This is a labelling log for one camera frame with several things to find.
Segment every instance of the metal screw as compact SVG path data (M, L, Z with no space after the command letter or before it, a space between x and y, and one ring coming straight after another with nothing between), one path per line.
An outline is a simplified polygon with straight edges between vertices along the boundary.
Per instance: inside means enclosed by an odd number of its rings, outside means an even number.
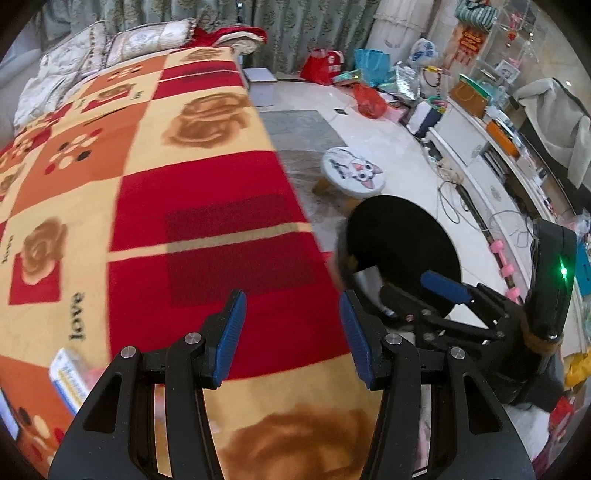
M402 337L397 333L389 333L386 335L386 341L390 345L400 345L402 343Z
M462 360L466 358L466 352L458 346L452 347L452 357L458 360Z
M201 341L201 334L197 332L188 333L185 335L185 343L189 345L194 345L195 343L199 343Z
M131 358L135 355L136 351L137 350L135 349L134 346L126 346L126 347L123 347L123 350L121 350L121 356L123 358Z

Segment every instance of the red plastic bag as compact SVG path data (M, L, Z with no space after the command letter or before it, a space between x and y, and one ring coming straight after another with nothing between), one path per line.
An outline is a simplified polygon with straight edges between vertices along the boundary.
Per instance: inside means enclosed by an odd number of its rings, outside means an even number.
M315 48L302 68L300 77L309 82L332 85L332 77L340 73L344 62L345 58L339 51Z
M380 118L388 110L388 104L379 93L363 83L355 84L353 96L357 101L359 113L367 118Z

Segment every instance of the blue gripper pad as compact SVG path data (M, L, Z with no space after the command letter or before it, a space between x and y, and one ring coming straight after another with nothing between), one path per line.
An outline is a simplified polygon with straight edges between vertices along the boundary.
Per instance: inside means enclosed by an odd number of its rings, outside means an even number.
M472 296L464 285L435 273L433 270L427 270L421 275L421 285L456 305L472 301Z
M234 353L236 352L245 317L246 295L242 291L232 306L232 310L228 316L228 322L217 345L216 366L212 378L214 384L218 387L227 379L230 373L230 367L232 366L232 360L234 359Z
M372 351L363 334L355 310L344 292L340 296L339 307L340 321L347 337L351 355L353 356L357 375L365 383L365 386L371 390L375 383L374 371L372 369Z

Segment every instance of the picture frame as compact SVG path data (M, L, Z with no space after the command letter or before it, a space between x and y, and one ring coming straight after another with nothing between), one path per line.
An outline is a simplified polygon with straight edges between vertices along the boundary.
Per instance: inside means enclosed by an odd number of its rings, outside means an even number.
M517 77L521 73L521 70L514 67L511 63L506 60L501 60L495 67L495 72L503 77L507 83L511 84L517 80Z

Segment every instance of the cabinet drawer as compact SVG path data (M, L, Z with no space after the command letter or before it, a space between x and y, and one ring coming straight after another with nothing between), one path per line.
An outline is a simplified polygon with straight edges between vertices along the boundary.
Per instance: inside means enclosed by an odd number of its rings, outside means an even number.
M436 131L466 165L481 154L487 143L474 125L451 106L437 124Z

